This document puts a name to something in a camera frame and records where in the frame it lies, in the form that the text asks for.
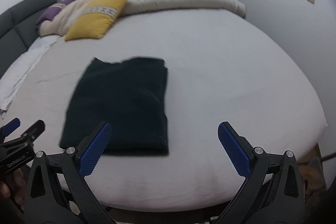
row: silver bolt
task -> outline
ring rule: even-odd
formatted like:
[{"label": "silver bolt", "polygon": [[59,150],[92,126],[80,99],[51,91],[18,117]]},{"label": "silver bolt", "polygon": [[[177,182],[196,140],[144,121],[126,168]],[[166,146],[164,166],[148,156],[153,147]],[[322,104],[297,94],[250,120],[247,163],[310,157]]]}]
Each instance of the silver bolt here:
[{"label": "silver bolt", "polygon": [[262,154],[264,152],[264,150],[261,147],[256,147],[254,149],[254,152],[256,152],[257,154]]},{"label": "silver bolt", "polygon": [[287,155],[288,157],[290,157],[290,158],[294,157],[294,154],[293,154],[292,151],[287,151],[287,152],[286,152],[286,155]]},{"label": "silver bolt", "polygon": [[40,157],[42,157],[43,156],[43,151],[38,151],[37,153],[36,153],[36,156],[38,157],[38,158],[40,158]]},{"label": "silver bolt", "polygon": [[72,154],[73,152],[75,152],[75,148],[74,147],[69,147],[68,149],[67,149],[67,153],[68,154]]}]

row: folded cloth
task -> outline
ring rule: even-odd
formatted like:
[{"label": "folded cloth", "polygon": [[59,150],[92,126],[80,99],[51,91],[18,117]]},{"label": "folded cloth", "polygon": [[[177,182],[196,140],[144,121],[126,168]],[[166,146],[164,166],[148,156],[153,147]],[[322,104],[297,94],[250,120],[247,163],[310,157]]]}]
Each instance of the folded cloth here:
[{"label": "folded cloth", "polygon": [[60,147],[77,146],[107,121],[112,137],[105,153],[167,155],[164,60],[133,58],[122,63],[94,59],[84,72],[68,106]]}]

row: textured blue pad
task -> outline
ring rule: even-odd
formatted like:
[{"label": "textured blue pad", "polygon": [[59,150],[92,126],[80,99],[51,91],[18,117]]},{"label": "textured blue pad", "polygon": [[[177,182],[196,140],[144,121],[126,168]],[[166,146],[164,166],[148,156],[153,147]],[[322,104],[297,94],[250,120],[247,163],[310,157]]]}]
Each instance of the textured blue pad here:
[{"label": "textured blue pad", "polygon": [[249,177],[251,174],[250,160],[224,123],[218,127],[218,138],[237,173],[242,177]]},{"label": "textured blue pad", "polygon": [[78,173],[81,178],[91,175],[111,136],[111,125],[105,123],[80,158]]},{"label": "textured blue pad", "polygon": [[20,120],[18,118],[11,120],[8,124],[1,127],[2,136],[4,137],[9,136],[19,126],[20,126]]}]

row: gray upholstered headboard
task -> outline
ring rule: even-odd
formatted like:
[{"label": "gray upholstered headboard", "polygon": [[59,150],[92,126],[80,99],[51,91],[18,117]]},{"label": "gray upholstered headboard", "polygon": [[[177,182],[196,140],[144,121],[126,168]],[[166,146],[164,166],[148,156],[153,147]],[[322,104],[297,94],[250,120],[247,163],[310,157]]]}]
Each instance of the gray upholstered headboard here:
[{"label": "gray upholstered headboard", "polygon": [[0,15],[0,78],[38,37],[36,21],[58,0],[23,0]]}]

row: mattress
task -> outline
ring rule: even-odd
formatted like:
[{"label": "mattress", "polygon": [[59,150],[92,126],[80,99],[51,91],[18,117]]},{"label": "mattress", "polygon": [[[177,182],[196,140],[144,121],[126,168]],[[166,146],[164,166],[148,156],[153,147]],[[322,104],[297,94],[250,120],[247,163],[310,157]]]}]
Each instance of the mattress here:
[{"label": "mattress", "polygon": [[[85,178],[104,205],[167,212],[230,200],[244,178],[217,137],[229,121],[252,146],[297,158],[326,126],[319,98],[290,57],[266,34],[227,10],[168,10],[119,19],[100,40],[56,43],[28,75],[0,126],[18,117],[18,137],[46,123],[35,151],[60,153],[65,113],[93,57],[120,62],[157,57],[169,69],[165,112],[169,155],[103,155]],[[66,183],[61,177],[61,184]]]}]

